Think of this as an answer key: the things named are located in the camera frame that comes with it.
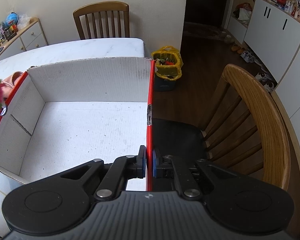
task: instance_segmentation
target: wooden chair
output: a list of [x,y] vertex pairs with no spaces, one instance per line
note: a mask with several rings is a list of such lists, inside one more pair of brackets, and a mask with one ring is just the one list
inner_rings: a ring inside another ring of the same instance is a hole
[[[206,131],[230,86],[236,90],[239,96]],[[207,144],[208,147],[205,148],[203,144],[221,127],[242,100],[248,108],[247,111],[229,126],[229,130],[219,131],[220,133],[216,139],[210,145]],[[199,127],[174,121],[154,120],[154,149],[159,149],[160,155],[178,155],[190,164],[198,158],[206,158],[207,152],[223,142],[252,115],[256,125],[232,143],[226,144],[210,160],[217,161],[224,157],[258,131],[261,143],[253,145],[249,150],[237,155],[235,158],[230,158],[224,165],[231,168],[262,149],[263,162],[253,163],[251,167],[247,167],[242,173],[250,175],[263,168],[263,181],[287,190],[290,177],[288,137],[279,110],[260,82],[244,69],[229,64],[223,70],[208,108]]]
[[[88,21],[88,14],[92,14],[92,27],[94,38],[104,38],[103,33],[103,25],[102,25],[102,12],[105,19],[105,29],[106,29],[106,36],[105,38],[110,38],[109,33],[109,20],[108,20],[108,11],[110,11],[111,16],[111,30],[112,30],[112,38],[116,37],[115,31],[115,24],[114,24],[114,11],[116,11],[116,18],[117,18],[117,36],[119,38],[122,37],[121,34],[121,17],[120,12],[123,12],[123,22],[124,22],[124,35],[126,38],[130,37],[130,26],[129,26],[129,5],[124,2],[117,2],[117,1],[109,1],[109,2],[99,2],[93,3],[86,6],[83,6],[73,12],[73,18],[75,25],[77,27],[79,36],[81,40],[85,40],[85,36],[83,33],[83,28],[80,21],[80,16],[85,15],[86,26],[87,26],[87,33],[88,38],[91,39],[91,31]],[[98,25],[100,36],[98,37],[97,34],[97,26],[96,26],[96,18],[95,13],[98,13]]]

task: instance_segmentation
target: chair backrest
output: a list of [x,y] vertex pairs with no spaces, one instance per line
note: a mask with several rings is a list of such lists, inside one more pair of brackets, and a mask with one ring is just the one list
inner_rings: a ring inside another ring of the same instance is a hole
[[[114,37],[121,38],[122,37],[121,17],[120,17],[121,11],[123,12],[124,37],[129,38],[130,37],[129,5],[124,2],[109,1],[109,2],[99,2],[99,3],[89,4],[73,12],[74,22],[75,25],[77,26],[80,39],[85,40],[83,28],[80,21],[80,16],[83,15],[85,15],[88,38],[91,39],[91,31],[90,31],[90,25],[88,20],[89,14],[92,14],[92,28],[93,28],[94,38],[110,38],[108,12],[110,12],[112,38]],[[99,37],[97,34],[95,13],[98,13],[97,15],[98,15],[98,25],[99,25]],[[104,35],[103,33],[104,29],[102,26],[102,17],[104,17],[104,21],[105,21],[106,35]],[[117,36],[116,36],[115,24],[114,24],[115,17],[117,18],[117,34],[118,34]]]
[[[230,86],[236,90],[239,96],[212,127],[210,125],[211,128],[206,131]],[[250,115],[254,119],[255,126],[239,136],[237,140],[227,144],[226,147],[215,153],[210,160],[216,161],[224,157],[258,130],[261,143],[230,159],[225,165],[231,168],[262,149],[263,162],[253,164],[252,167],[247,168],[243,173],[250,175],[263,168],[263,181],[287,190],[290,178],[290,149],[282,117],[269,93],[259,81],[244,69],[228,64],[223,70],[217,88],[212,96],[209,109],[199,124],[199,128],[205,131],[204,139],[208,140],[219,129],[241,100],[245,102],[248,110],[230,125],[229,130],[222,131],[210,145],[207,145],[207,151],[210,151],[224,141]]]

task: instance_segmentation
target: black chair seat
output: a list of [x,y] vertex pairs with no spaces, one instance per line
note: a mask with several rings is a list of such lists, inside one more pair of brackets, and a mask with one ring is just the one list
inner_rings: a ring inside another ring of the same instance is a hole
[[203,135],[194,125],[153,118],[152,135],[154,150],[159,150],[161,156],[179,156],[189,166],[195,160],[206,159]]

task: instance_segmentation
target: door handle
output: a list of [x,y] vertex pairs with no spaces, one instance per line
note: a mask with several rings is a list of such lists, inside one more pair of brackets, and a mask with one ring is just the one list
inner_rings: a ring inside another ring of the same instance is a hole
[[286,27],[287,21],[288,19],[285,20],[282,30],[284,30],[284,28]]
[[270,11],[271,11],[271,8],[269,8],[267,19],[269,18]]

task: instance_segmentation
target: doorway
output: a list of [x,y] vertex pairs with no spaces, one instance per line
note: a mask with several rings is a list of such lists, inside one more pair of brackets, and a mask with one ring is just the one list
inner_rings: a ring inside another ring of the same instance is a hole
[[220,27],[226,0],[186,0],[185,22]]

